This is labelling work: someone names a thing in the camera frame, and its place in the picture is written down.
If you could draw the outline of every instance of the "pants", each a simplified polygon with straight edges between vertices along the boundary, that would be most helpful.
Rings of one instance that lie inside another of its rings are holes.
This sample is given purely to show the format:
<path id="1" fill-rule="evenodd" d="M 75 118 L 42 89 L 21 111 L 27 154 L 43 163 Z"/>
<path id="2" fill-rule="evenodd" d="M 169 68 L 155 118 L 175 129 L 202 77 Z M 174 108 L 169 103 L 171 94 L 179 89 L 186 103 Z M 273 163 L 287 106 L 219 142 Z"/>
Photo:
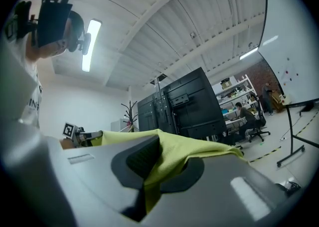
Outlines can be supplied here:
<path id="1" fill-rule="evenodd" d="M 273 107 L 271 105 L 270 99 L 264 99 L 264 102 L 266 104 L 268 112 L 271 114 L 273 112 Z"/>
<path id="2" fill-rule="evenodd" d="M 255 123 L 254 122 L 247 122 L 243 126 L 239 127 L 239 135 L 245 138 L 245 132 L 248 129 L 253 129 L 255 128 Z"/>

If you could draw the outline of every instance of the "white t-shirt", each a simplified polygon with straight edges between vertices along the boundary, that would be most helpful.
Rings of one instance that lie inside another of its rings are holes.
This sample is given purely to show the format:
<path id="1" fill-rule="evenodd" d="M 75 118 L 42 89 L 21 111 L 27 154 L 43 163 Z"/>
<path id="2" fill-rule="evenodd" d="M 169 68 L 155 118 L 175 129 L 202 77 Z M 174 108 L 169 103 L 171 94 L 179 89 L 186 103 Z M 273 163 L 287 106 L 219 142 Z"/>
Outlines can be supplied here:
<path id="1" fill-rule="evenodd" d="M 42 85 L 38 78 L 36 64 L 31 63 L 26 59 L 25 47 L 27 37 L 28 35 L 25 36 L 23 39 L 18 39 L 15 42 L 12 42 L 12 50 L 15 53 L 18 61 L 21 63 L 22 67 L 24 67 L 25 71 L 36 81 L 37 87 L 26 103 L 19 121 L 39 128 L 39 107 L 42 100 Z"/>

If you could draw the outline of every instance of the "yellow-green cloth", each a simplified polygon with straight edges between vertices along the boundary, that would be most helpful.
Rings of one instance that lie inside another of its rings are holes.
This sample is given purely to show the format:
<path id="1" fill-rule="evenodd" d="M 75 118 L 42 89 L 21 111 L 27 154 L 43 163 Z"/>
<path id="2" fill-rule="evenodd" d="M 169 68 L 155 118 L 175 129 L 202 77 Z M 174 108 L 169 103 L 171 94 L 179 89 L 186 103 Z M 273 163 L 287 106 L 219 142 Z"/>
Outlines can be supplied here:
<path id="1" fill-rule="evenodd" d="M 211 157 L 232 153 L 243 159 L 243 155 L 238 148 L 217 142 L 170 134 L 160 129 L 142 132 L 104 131 L 102 141 L 99 139 L 95 143 L 101 143 L 101 145 L 122 143 L 150 135 L 159 136 L 162 154 L 144 182 L 147 212 L 152 209 L 160 198 L 160 184 L 164 180 L 180 173 L 188 158 Z"/>

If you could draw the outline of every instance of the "brick wall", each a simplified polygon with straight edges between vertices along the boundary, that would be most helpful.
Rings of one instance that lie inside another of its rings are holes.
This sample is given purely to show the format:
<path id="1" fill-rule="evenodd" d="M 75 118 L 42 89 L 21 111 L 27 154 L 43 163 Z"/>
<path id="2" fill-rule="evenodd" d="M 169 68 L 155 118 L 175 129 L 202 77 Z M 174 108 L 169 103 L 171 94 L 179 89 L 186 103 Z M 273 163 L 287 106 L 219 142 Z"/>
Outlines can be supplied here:
<path id="1" fill-rule="evenodd" d="M 257 95 L 262 95 L 262 88 L 266 82 L 270 84 L 270 89 L 280 92 L 277 78 L 265 60 L 254 64 L 234 77 L 236 80 L 242 80 L 242 76 L 245 76 L 245 74 L 253 84 Z"/>

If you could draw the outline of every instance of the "neck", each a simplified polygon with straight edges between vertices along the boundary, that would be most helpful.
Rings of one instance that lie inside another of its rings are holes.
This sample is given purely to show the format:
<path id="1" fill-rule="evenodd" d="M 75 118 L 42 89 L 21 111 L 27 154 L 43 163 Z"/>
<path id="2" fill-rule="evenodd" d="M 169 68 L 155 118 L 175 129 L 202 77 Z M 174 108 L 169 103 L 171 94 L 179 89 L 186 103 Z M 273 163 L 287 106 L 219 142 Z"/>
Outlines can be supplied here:
<path id="1" fill-rule="evenodd" d="M 39 49 L 36 46 L 32 46 L 31 33 L 28 34 L 25 46 L 25 58 L 31 63 L 36 63 L 40 59 Z"/>

